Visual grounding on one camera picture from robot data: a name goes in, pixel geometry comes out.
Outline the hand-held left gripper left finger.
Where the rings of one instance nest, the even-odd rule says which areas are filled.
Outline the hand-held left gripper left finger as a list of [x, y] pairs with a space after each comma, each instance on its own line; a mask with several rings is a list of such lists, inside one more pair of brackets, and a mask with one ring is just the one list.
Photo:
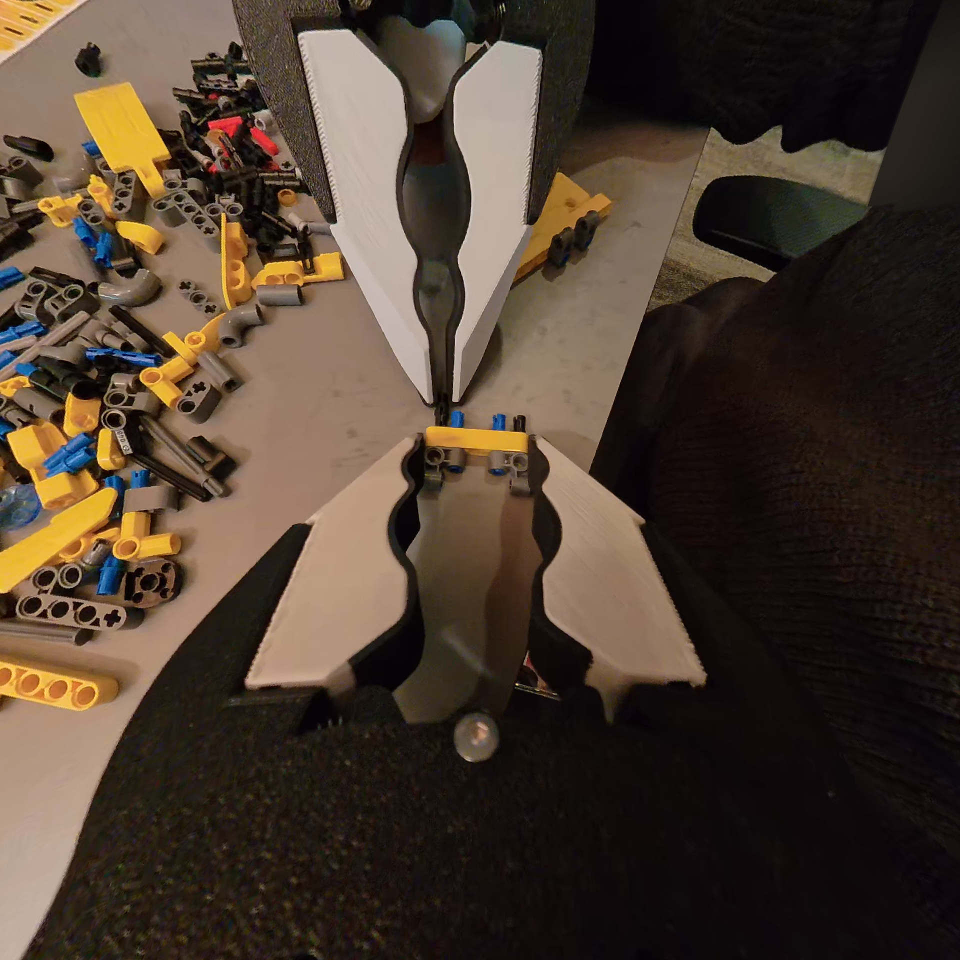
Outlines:
[[418, 667], [425, 627], [407, 551], [420, 531], [424, 439], [403, 438], [309, 519], [246, 690], [396, 691]]

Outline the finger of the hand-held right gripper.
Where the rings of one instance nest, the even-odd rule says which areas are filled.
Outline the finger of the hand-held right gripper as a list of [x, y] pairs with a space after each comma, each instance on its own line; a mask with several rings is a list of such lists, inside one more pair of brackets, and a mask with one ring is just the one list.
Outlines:
[[453, 340], [451, 399], [481, 363], [530, 236], [527, 222], [543, 55], [500, 40], [452, 89], [452, 130], [469, 187], [458, 251], [462, 315]]
[[390, 348], [424, 402], [435, 402], [430, 341], [414, 296], [418, 257], [402, 222], [411, 139], [404, 86], [349, 29], [297, 36], [335, 212], [331, 233]]

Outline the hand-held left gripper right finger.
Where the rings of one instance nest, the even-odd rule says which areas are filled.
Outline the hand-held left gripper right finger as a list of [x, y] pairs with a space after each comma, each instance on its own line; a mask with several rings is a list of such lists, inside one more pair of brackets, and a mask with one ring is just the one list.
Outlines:
[[529, 660], [557, 694], [615, 722], [637, 687], [701, 688], [707, 671], [643, 533], [644, 519], [543, 436], [529, 438], [534, 572]]

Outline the yellow toy brick block assembly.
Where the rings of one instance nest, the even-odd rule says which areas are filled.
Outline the yellow toy brick block assembly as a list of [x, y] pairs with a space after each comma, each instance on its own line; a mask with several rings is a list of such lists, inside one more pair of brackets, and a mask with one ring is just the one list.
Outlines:
[[585, 252], [612, 208], [606, 195], [590, 195], [569, 176], [557, 173], [513, 281], [520, 282], [547, 264], [559, 269], [574, 253]]

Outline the yellow beam with grey connectors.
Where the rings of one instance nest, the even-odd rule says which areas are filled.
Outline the yellow beam with grey connectors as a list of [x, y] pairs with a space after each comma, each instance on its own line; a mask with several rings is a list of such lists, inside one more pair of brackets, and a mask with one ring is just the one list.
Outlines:
[[532, 495], [529, 481], [529, 435], [523, 429], [525, 417], [513, 419], [507, 430], [506, 414], [495, 414], [486, 429], [465, 426], [462, 411], [451, 412], [448, 425], [428, 427], [424, 434], [424, 488], [438, 493], [447, 474], [462, 474], [471, 457], [486, 461], [486, 471], [509, 480], [515, 497]]

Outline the person's black sweater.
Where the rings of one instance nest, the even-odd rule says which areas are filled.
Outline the person's black sweater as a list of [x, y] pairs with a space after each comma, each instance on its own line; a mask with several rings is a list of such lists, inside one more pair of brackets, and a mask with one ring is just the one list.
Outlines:
[[642, 319], [593, 475], [778, 648], [958, 958], [958, 204]]

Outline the yellow black sticker sheet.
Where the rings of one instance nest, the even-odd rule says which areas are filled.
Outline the yellow black sticker sheet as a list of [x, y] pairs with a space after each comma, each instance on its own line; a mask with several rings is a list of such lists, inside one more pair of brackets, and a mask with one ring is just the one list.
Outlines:
[[1, 64], [85, 1], [1, 1]]

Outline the pile of toy building pieces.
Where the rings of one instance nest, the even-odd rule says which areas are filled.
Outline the pile of toy building pieces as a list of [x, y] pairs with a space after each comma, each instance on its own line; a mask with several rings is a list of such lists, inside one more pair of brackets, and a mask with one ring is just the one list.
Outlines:
[[323, 221], [244, 48], [190, 62], [161, 128], [128, 82], [75, 94], [88, 137], [4, 135], [2, 641], [82, 646], [176, 599], [182, 540], [159, 516], [226, 498], [231, 455], [181, 429], [244, 381], [226, 358], [265, 322], [341, 282]]

